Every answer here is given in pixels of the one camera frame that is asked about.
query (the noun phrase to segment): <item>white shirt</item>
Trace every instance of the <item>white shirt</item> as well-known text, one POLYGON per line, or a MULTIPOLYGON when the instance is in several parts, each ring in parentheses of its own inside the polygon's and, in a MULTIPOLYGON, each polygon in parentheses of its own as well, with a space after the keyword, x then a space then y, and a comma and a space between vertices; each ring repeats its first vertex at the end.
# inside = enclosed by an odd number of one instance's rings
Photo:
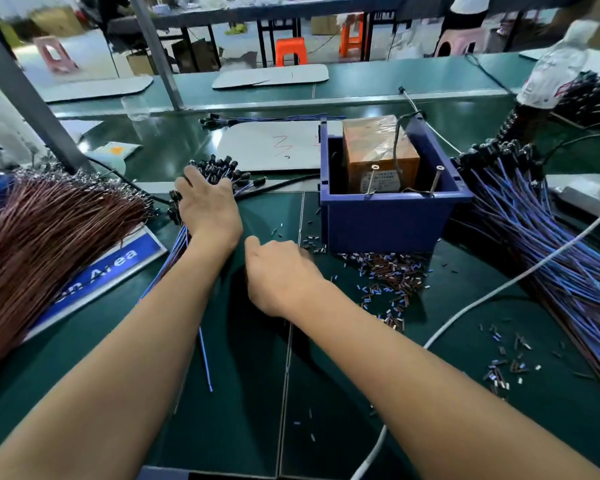
POLYGON ((451 11, 460 15, 474 15, 487 11, 490 0, 456 0, 451 5, 451 11))

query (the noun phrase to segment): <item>white label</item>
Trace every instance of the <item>white label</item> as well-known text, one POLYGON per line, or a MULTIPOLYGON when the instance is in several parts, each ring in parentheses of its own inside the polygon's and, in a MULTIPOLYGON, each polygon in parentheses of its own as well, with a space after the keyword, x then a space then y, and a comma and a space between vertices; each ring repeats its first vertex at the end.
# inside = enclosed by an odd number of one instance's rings
MULTIPOLYGON (((362 177, 362 180, 360 181, 360 193, 367 193, 372 173, 373 172, 368 171, 365 176, 362 177)), ((371 184, 371 192, 400 192, 400 178, 398 178, 398 172, 396 172, 396 170, 376 171, 374 181, 371 184)))
POLYGON ((560 67, 533 71, 527 79, 518 102, 538 109, 553 109, 571 87, 573 75, 560 67))

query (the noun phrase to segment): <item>blue sign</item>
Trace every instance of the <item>blue sign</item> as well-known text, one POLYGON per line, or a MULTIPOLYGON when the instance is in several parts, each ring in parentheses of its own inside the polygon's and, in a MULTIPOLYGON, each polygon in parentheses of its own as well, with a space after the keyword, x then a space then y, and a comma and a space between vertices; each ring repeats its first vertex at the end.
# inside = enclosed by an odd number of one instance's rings
POLYGON ((85 306, 166 252, 160 241, 145 227, 136 234, 137 237, 131 236, 122 247, 117 246, 117 249, 105 253, 76 276, 56 302, 34 323, 25 341, 85 306))

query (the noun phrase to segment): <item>orange box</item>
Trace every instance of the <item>orange box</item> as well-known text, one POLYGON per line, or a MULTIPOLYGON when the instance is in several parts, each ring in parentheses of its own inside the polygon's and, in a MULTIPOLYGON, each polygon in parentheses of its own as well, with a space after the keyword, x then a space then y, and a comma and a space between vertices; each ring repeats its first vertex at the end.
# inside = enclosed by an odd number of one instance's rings
POLYGON ((380 116, 343 120, 344 161, 349 176, 349 193, 366 193, 371 180, 371 165, 378 165, 371 190, 400 192, 413 187, 420 156, 404 130, 400 128, 395 154, 402 169, 402 184, 393 162, 393 140, 397 118, 380 116))

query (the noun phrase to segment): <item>forearm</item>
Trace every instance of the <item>forearm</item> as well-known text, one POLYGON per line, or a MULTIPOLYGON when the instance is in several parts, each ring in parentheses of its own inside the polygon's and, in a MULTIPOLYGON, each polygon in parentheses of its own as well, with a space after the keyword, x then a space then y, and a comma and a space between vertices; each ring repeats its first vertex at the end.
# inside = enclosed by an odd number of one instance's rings
POLYGON ((287 318, 367 396, 426 480, 600 479, 600 470, 326 283, 287 318))
POLYGON ((172 404, 228 251, 194 236, 0 446, 0 479, 132 479, 172 404))

